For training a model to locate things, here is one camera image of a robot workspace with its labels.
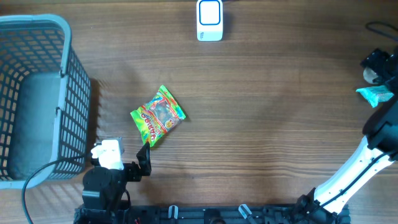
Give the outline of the green gummy worms bag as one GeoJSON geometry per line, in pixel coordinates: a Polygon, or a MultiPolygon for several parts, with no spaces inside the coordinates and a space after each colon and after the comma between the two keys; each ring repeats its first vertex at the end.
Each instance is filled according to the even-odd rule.
{"type": "Polygon", "coordinates": [[[130,113],[144,144],[153,147],[165,134],[181,123],[186,115],[169,90],[162,85],[153,99],[130,113]]]}

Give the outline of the light blue tissue pack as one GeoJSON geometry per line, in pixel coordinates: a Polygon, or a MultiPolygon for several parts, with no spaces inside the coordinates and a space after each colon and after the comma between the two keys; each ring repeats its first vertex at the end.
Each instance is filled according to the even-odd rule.
{"type": "Polygon", "coordinates": [[[379,103],[389,101],[394,94],[384,85],[370,86],[356,90],[373,108],[379,103]]]}

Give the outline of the green lid jar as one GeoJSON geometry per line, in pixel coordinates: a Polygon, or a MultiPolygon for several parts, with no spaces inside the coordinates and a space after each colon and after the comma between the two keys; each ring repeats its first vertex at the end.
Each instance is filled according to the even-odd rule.
{"type": "Polygon", "coordinates": [[[379,84],[379,76],[375,71],[373,71],[371,68],[366,67],[363,71],[363,78],[366,82],[368,82],[371,85],[378,85],[379,84]]]}

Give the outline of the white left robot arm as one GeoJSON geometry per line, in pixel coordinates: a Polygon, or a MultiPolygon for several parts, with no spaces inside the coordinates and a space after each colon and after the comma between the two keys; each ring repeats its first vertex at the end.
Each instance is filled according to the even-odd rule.
{"type": "Polygon", "coordinates": [[[94,166],[83,176],[83,205],[76,209],[76,223],[127,223],[131,207],[127,183],[151,175],[150,144],[136,154],[138,162],[122,163],[122,168],[94,166]]]}

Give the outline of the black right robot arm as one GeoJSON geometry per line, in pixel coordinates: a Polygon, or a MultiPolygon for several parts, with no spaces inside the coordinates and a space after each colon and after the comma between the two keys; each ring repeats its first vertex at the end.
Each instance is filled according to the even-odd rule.
{"type": "Polygon", "coordinates": [[[374,175],[397,161],[397,49],[374,49],[361,66],[375,74],[392,98],[367,120],[354,154],[323,184],[302,195],[289,213],[291,223],[344,223],[348,200],[374,175]]]}

